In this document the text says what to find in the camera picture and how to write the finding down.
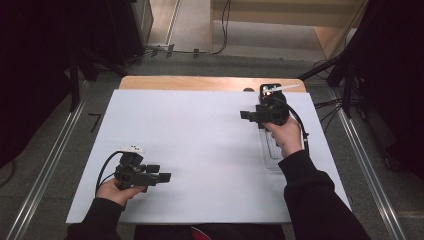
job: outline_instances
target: person's arm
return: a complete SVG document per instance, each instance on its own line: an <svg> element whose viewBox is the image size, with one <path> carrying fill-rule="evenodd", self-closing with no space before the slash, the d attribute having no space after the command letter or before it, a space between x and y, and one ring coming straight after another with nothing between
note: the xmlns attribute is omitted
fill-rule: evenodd
<svg viewBox="0 0 424 240"><path fill-rule="evenodd" d="M289 118L283 126L264 125L273 133L284 156L279 166L287 180L284 198L296 239L370 239L334 192L327 173L317 170L302 150L297 121Z"/></svg>
<svg viewBox="0 0 424 240"><path fill-rule="evenodd" d="M118 180L113 178L100 186L84 220L69 225L66 239L120 239L116 225L123 206L144 188L132 187L121 191L117 184Z"/></svg>

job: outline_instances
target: white paper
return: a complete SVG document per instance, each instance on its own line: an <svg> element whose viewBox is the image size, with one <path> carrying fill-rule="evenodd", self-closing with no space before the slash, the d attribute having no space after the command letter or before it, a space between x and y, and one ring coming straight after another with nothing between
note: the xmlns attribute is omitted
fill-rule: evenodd
<svg viewBox="0 0 424 240"><path fill-rule="evenodd" d="M315 166L349 206L309 94L285 96L310 134ZM160 164L172 177L129 200L120 222L290 222L284 175L266 169L257 124L240 118L257 102L254 92L115 90L66 222L82 221L105 160L134 144L144 148L144 164ZM119 158L103 176L114 172Z"/></svg>

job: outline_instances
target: human hand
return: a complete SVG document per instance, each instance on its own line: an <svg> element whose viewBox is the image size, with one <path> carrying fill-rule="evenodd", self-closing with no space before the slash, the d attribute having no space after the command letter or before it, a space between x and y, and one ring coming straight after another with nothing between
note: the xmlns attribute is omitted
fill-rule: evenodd
<svg viewBox="0 0 424 240"><path fill-rule="evenodd" d="M144 190L142 186L133 186L125 190L119 190L119 180L116 178L104 182L96 193L96 198L105 198L124 206L135 195Z"/></svg>
<svg viewBox="0 0 424 240"><path fill-rule="evenodd" d="M272 132L272 136L281 148L281 154L284 158L302 150L300 125L295 119L289 117L282 126L273 123L263 123L263 125Z"/></svg>

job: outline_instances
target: dark floor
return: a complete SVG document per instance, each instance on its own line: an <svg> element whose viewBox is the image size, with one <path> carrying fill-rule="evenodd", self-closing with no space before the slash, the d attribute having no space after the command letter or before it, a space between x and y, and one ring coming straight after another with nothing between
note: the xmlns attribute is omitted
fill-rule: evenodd
<svg viewBox="0 0 424 240"><path fill-rule="evenodd" d="M171 58L159 54L147 56L127 68L130 75L192 75L295 78L308 71L314 63L283 61L277 59L200 56L173 54ZM89 115L103 114L111 94L117 89L121 77L113 72L101 72L97 82L90 83L89 92L81 115L70 136L63 154L55 168L43 198L36 208L23 239L63 239L66 235L65 220L72 203L81 174L95 141L99 125L94 129L96 118ZM305 82L314 102L331 100L324 81L312 78ZM59 132L69 116L70 99L65 99L39 129L25 151L15 159L16 172L0 189L0 239L8 235L20 206L38 177ZM332 108L318 111L324 116ZM394 172L384 165L371 130L355 111L353 121L370 160L391 201L399 221L409 239L424 236L424 181L407 171ZM364 179L358 160L349 139L336 116L326 132L346 194L351 200L352 210L372 239L390 239L374 198ZM11 171L11 164L0 170L0 182ZM131 239L134 227L120 225L118 231L123 239ZM294 239L291 227L284 226L287 239Z"/></svg>

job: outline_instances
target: black jacket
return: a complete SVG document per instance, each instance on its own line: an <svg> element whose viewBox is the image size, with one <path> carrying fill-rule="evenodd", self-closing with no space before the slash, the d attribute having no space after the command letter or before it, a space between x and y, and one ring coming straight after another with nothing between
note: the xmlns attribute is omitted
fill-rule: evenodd
<svg viewBox="0 0 424 240"><path fill-rule="evenodd" d="M284 198L296 239L370 239L353 213L334 192L327 173L318 171L305 151L279 163L287 186ZM122 207L96 198L81 223L68 227L68 239L120 239L116 232ZM190 226L140 226L136 235L147 239L192 239ZM284 239L272 226L257 224L201 224L195 226L211 239Z"/></svg>

